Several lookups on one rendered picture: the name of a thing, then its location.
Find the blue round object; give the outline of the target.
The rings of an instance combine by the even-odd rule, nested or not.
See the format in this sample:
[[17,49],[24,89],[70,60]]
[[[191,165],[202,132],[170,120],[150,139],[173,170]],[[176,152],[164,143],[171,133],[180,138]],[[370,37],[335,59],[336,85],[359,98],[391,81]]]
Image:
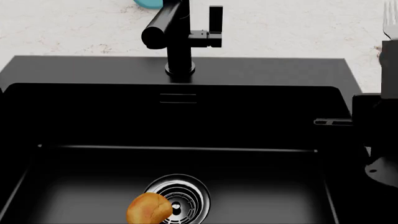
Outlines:
[[138,6],[145,9],[161,9],[163,0],[133,0]]

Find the silver fork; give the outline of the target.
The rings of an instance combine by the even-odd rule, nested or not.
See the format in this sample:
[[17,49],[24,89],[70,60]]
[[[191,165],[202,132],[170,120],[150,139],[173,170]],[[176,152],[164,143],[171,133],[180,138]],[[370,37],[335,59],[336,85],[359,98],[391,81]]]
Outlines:
[[382,31],[391,40],[398,40],[398,0],[384,0]]

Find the black faucet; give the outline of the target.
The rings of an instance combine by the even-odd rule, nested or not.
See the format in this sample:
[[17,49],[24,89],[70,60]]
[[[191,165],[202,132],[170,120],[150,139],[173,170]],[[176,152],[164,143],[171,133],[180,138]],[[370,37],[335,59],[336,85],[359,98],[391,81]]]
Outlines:
[[191,76],[195,65],[189,43],[190,0],[162,1],[163,7],[142,31],[141,40],[148,49],[167,49],[168,76]]

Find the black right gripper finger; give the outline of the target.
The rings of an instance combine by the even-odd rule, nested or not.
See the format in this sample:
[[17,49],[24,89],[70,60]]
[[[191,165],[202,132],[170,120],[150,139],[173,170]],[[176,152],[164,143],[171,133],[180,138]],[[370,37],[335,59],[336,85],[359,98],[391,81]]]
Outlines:
[[318,126],[352,126],[352,119],[317,118],[313,121]]

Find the black kitchen sink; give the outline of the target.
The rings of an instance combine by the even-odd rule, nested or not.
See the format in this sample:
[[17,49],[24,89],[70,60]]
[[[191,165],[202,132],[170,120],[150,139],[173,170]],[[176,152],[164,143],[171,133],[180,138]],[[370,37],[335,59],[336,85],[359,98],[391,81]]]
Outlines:
[[154,180],[195,177],[202,224],[360,220],[359,93],[342,59],[16,56],[0,73],[0,224],[125,224]]

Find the golden bread bun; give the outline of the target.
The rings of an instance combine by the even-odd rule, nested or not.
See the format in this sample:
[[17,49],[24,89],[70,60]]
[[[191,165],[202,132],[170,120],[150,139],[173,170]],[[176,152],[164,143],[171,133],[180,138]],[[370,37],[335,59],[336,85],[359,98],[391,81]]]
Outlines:
[[173,213],[172,204],[162,195],[146,192],[128,206],[128,224],[160,224]]

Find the chrome sink drain strainer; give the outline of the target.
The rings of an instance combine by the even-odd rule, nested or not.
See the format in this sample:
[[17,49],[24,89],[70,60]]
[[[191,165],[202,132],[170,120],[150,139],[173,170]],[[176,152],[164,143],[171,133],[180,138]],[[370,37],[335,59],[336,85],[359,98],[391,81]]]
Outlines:
[[207,187],[190,175],[165,175],[149,184],[144,192],[162,195],[172,204],[171,216],[159,224],[201,224],[210,211]]

